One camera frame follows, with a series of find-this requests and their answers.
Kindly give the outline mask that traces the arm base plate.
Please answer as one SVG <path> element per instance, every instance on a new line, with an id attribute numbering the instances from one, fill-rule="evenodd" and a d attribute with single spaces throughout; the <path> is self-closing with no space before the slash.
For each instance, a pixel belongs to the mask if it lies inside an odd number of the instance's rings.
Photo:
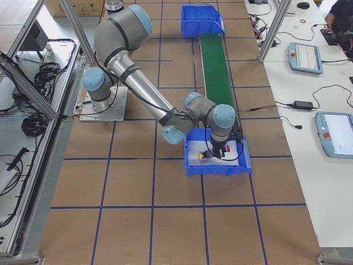
<path id="1" fill-rule="evenodd" d="M 101 102 L 91 100 L 89 93 L 86 93 L 85 102 L 79 117 L 81 122 L 123 122 L 127 101 L 127 87 L 110 88 L 110 97 Z"/>

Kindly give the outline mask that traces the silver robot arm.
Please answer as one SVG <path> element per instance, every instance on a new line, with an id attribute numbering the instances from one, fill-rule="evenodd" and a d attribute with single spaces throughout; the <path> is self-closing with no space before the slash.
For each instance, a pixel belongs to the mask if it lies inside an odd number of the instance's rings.
<path id="1" fill-rule="evenodd" d="M 199 158 L 222 159 L 231 150 L 227 142 L 234 132 L 234 108 L 216 104 L 198 92 L 188 95 L 183 110 L 172 106 L 129 56 L 152 30 L 147 12 L 137 4 L 130 5 L 99 23 L 94 50 L 105 69 L 115 74 L 159 121 L 168 143 L 178 144 L 192 129 L 204 123 L 211 132 L 206 142 L 207 151 L 200 153 Z"/>

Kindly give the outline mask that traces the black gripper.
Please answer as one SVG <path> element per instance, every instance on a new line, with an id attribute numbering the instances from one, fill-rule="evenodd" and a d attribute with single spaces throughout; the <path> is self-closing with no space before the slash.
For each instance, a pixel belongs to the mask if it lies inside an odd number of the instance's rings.
<path id="1" fill-rule="evenodd" d="M 212 153 L 216 158 L 223 158 L 227 151 L 225 150 L 226 142 L 211 141 Z"/>

